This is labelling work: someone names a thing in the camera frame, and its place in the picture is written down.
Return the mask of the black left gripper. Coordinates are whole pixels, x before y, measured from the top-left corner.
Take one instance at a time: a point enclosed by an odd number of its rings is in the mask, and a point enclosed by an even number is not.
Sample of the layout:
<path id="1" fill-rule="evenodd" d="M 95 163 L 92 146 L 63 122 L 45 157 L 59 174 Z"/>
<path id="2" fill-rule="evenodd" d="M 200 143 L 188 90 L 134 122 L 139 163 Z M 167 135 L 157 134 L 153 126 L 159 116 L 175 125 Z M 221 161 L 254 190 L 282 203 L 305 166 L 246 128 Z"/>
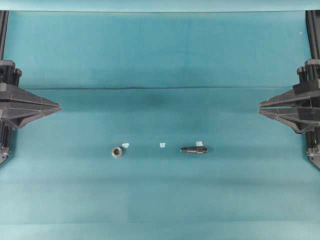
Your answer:
<path id="1" fill-rule="evenodd" d="M 13 129 L 61 110 L 59 104 L 19 88 L 22 71 L 12 60 L 0 61 L 0 163 L 11 154 Z"/>

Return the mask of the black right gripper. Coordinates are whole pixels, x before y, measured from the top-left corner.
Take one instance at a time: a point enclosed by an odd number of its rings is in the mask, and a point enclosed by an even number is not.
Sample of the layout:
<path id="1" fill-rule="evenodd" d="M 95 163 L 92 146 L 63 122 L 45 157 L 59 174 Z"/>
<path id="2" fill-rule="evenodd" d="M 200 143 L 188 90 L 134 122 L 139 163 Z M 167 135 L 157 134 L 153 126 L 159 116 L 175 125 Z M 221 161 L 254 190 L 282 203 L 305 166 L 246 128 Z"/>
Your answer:
<path id="1" fill-rule="evenodd" d="M 309 161 L 320 167 L 320 60 L 308 59 L 297 69 L 299 84 L 259 104 L 259 113 L 305 133 Z"/>

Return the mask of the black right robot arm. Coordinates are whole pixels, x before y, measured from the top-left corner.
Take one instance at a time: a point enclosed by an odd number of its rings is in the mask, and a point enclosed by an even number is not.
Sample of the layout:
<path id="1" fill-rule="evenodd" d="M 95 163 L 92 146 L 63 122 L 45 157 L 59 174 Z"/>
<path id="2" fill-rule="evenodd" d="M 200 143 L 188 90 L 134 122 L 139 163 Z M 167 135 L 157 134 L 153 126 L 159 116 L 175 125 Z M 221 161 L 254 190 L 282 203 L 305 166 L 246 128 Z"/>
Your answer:
<path id="1" fill-rule="evenodd" d="M 306 136 L 306 155 L 320 167 L 320 11 L 305 12 L 311 58 L 296 73 L 292 89 L 259 104 L 259 113 Z"/>

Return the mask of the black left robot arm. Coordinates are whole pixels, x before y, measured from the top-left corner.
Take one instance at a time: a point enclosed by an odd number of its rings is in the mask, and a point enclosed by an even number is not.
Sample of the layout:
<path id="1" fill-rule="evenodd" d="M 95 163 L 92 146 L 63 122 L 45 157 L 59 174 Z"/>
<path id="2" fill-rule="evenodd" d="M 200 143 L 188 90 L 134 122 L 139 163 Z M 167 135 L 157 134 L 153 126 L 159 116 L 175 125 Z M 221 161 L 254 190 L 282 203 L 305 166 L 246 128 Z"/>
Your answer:
<path id="1" fill-rule="evenodd" d="M 61 106 L 19 87 L 22 71 L 12 60 L 4 60 L 9 11 L 0 12 L 0 162 L 11 154 L 12 135 L 42 117 L 61 110 Z"/>

